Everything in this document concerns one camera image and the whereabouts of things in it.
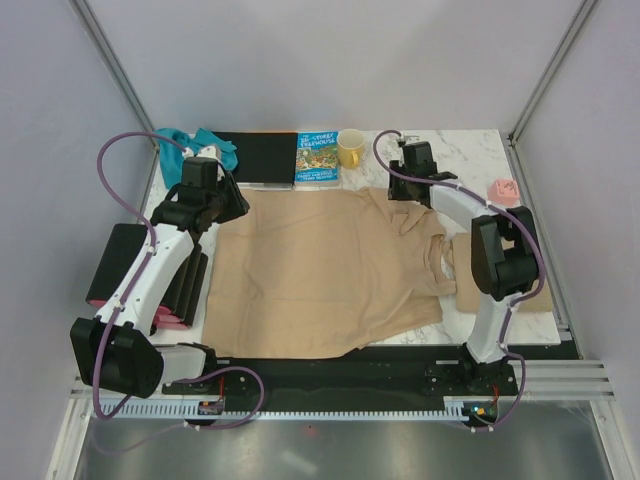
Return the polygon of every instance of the wall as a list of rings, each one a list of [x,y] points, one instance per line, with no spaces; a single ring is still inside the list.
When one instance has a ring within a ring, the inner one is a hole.
[[[600,2],[520,150],[585,354],[640,451],[640,3]]]
[[[65,0],[0,16],[0,476],[42,478],[75,373],[69,329],[114,222],[96,154],[133,115]],[[116,145],[107,175],[140,202],[152,150]]]
[[[89,0],[157,126],[509,130],[579,0]]]

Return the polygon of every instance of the marble tabletop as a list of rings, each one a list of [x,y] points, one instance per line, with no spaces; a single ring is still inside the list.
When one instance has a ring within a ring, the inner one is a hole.
[[[373,139],[378,132],[364,132],[366,152],[360,166],[355,170],[342,169],[339,187],[347,190],[358,190],[366,186],[388,186],[387,172],[378,164],[371,151]],[[460,178],[471,190],[486,197],[487,190],[497,178],[512,178],[507,157],[497,130],[405,130],[405,136],[414,136],[409,141],[431,143],[434,159],[438,162],[438,170],[448,170]],[[383,138],[379,145],[383,158],[398,159],[400,150],[391,136]],[[319,190],[325,187],[305,187],[304,190]],[[157,167],[145,206],[144,214],[148,218],[153,209],[162,201],[167,189],[162,181],[160,168]],[[438,214],[440,222],[447,229],[448,237],[464,230],[443,214]],[[209,258],[215,250],[217,226],[203,235],[200,243],[203,252]],[[206,292],[209,291],[211,278],[211,261],[207,266],[206,281],[203,285],[196,318],[191,329],[186,331],[159,330],[151,337],[152,343],[199,342],[204,325]],[[376,342],[377,345],[448,345],[464,343],[473,329],[475,314],[458,312],[455,308],[455,296],[440,297],[443,311],[442,323],[395,335]],[[518,312],[511,322],[507,335],[511,344],[552,345],[560,343],[553,313]]]

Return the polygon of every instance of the blue towel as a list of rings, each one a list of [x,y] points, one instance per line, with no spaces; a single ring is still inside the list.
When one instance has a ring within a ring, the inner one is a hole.
[[[220,140],[208,130],[198,129],[198,133],[194,138],[175,128],[161,128],[156,130],[156,133],[174,139],[183,147],[189,147],[194,154],[207,145],[217,145],[221,152],[220,163],[225,169],[231,171],[238,165],[236,146],[231,142]],[[182,152],[178,147],[163,141],[159,141],[158,144],[160,145],[160,170],[162,171],[164,186],[171,188],[176,183],[180,183],[182,179],[182,162],[184,158],[182,158]]]

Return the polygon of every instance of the pink sticky note pad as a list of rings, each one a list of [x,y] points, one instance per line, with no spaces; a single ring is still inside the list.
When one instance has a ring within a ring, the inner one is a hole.
[[[520,190],[515,180],[499,179],[493,182],[488,192],[489,200],[505,207],[513,207],[520,199]]]

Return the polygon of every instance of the metal floor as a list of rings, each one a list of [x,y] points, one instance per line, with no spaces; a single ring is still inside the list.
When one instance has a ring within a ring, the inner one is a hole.
[[[100,445],[115,450],[172,423],[92,420],[92,427]],[[521,404],[490,434],[433,422],[263,420],[218,432],[179,429],[115,458],[89,443],[77,480],[612,478],[589,405],[577,402]]]

